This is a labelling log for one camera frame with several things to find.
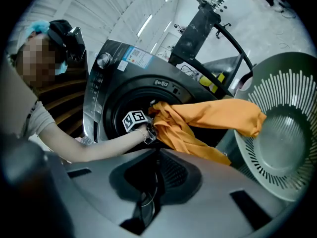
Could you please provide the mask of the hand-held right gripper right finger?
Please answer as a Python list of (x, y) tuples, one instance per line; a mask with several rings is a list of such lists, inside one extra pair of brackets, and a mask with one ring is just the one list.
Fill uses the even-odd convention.
[(233, 167), (169, 153), (195, 165), (203, 181), (185, 204), (162, 207), (155, 218), (157, 238), (265, 238), (292, 207)]

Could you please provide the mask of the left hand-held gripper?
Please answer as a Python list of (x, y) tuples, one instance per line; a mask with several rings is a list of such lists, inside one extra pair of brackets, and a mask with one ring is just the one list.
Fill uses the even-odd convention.
[(135, 131), (141, 124), (145, 124), (149, 134), (149, 137), (144, 141), (146, 144), (151, 144), (157, 139), (158, 132), (154, 127), (153, 119), (145, 115), (142, 110), (128, 112), (122, 123), (127, 133)]

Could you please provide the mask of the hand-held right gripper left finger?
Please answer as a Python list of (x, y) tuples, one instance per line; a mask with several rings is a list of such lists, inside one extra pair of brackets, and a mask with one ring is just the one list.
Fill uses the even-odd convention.
[(76, 196), (76, 233), (85, 238), (155, 238), (159, 211), (157, 154), (143, 149), (66, 166)]

